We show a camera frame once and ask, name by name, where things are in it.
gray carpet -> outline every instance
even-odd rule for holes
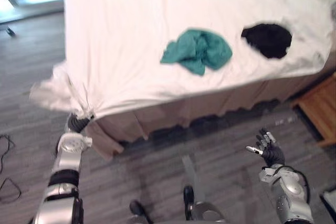
[[[17,38],[0,34],[0,134],[10,134],[16,144],[4,159],[0,183],[9,176],[23,191],[18,201],[0,203],[1,224],[25,224],[48,182],[67,115],[30,104],[28,91],[35,81],[48,78],[53,64],[64,58],[63,27],[62,15],[51,15],[11,25]],[[277,137],[287,164],[308,177],[316,223],[333,223],[319,194],[336,183],[335,148],[317,147],[287,104],[267,102],[251,111],[196,120],[189,129],[155,132],[148,141],[128,145],[110,162],[94,150],[85,152],[80,180],[85,224],[125,223],[133,198],[145,204],[155,221],[182,220],[181,192],[188,183],[184,155],[195,164],[206,200],[231,223],[279,223],[267,185],[258,180],[263,160],[244,150],[254,144],[262,126]],[[0,142],[0,152],[4,148]],[[11,194],[13,189],[6,186],[5,191]]]

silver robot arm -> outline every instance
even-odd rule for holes
[[[68,132],[61,136],[49,184],[33,224],[83,223],[78,181],[81,154],[91,145],[92,139],[79,133]]]
[[[264,158],[269,167],[259,173],[262,182],[269,184],[276,199],[276,210],[283,224],[314,224],[308,205],[310,193],[299,183],[299,171],[285,165],[285,157],[273,135],[266,129],[257,136],[258,148],[247,146],[246,149]]]

black cable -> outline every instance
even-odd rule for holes
[[[15,147],[15,143],[11,140],[11,137],[9,136],[9,135],[7,135],[7,134],[4,134],[4,135],[0,135],[0,140],[2,139],[2,138],[4,138],[4,139],[6,139],[7,141],[8,141],[8,145],[7,145],[7,150],[1,155],[1,168],[0,168],[0,174],[2,173],[2,170],[3,170],[3,166],[4,166],[4,156],[11,150],[11,149],[13,149],[14,147]],[[16,201],[20,196],[21,196],[21,194],[22,194],[22,192],[21,192],[21,189],[19,188],[19,186],[11,179],[11,178],[9,178],[9,177],[7,177],[7,178],[5,178],[5,180],[2,182],[2,184],[0,185],[0,191],[2,190],[2,188],[4,187],[4,185],[5,185],[5,183],[6,182],[11,182],[12,184],[13,184],[13,186],[18,190],[18,196],[17,196],[17,198],[16,199],[14,199],[14,200],[10,200],[10,201],[5,201],[5,200],[2,200],[1,198],[0,198],[0,202],[2,202],[2,203],[6,203],[6,204],[8,204],[8,203],[12,203],[12,202],[14,202],[14,201]]]
[[[3,160],[4,160],[4,156],[5,156],[11,149],[13,149],[13,148],[15,147],[15,144],[14,144],[14,142],[13,142],[12,140],[10,140],[11,137],[10,137],[9,135],[7,135],[7,134],[5,134],[5,135],[0,135],[0,139],[2,139],[2,138],[8,140],[8,147],[7,147],[7,150],[4,152],[4,154],[1,155],[1,168],[0,168],[0,174],[2,173],[2,169],[3,169],[3,166],[4,166],[4,161],[3,161]]]
[[[309,204],[310,203],[310,186],[307,180],[307,177],[305,176],[305,174],[303,174],[303,172],[299,171],[299,170],[295,170],[293,167],[289,166],[289,165],[283,165],[280,166],[279,168],[277,168],[273,174],[276,175],[282,168],[290,168],[294,173],[298,173],[302,176],[303,180],[304,180],[304,186],[306,187],[306,191],[307,191],[307,199],[306,202]]]
[[[19,186],[18,186],[14,181],[12,181],[11,178],[8,178],[8,177],[5,178],[5,180],[2,182],[2,184],[1,184],[1,186],[0,186],[0,191],[1,191],[1,189],[3,188],[3,186],[5,185],[6,181],[11,182],[11,183],[13,184],[13,186],[15,186],[15,188],[16,188],[17,191],[18,191],[18,196],[17,196],[15,199],[13,199],[13,200],[3,200],[3,199],[0,198],[0,202],[1,202],[1,203],[9,204],[9,203],[12,203],[12,202],[16,201],[18,198],[20,198],[22,192],[21,192]]]

wooden furniture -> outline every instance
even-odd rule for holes
[[[336,143],[336,72],[319,85],[296,99],[299,106],[323,136],[319,146]]]

teal towel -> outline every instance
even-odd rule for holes
[[[205,66],[219,69],[232,56],[230,46],[210,31],[187,30],[176,42],[170,42],[160,63],[178,62],[192,73],[204,75]]]

